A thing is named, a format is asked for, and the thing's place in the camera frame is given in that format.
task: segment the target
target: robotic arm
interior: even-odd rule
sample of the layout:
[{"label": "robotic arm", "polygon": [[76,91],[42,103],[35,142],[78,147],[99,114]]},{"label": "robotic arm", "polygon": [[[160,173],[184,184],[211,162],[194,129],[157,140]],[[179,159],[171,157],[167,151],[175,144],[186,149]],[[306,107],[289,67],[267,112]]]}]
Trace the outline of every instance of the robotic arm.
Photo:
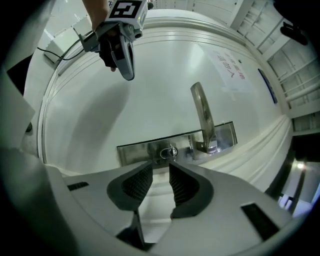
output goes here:
[{"label": "robotic arm", "polygon": [[115,0],[95,32],[78,35],[84,51],[99,53],[106,67],[118,68],[124,79],[133,80],[133,41],[143,35],[147,11],[147,0]]}]

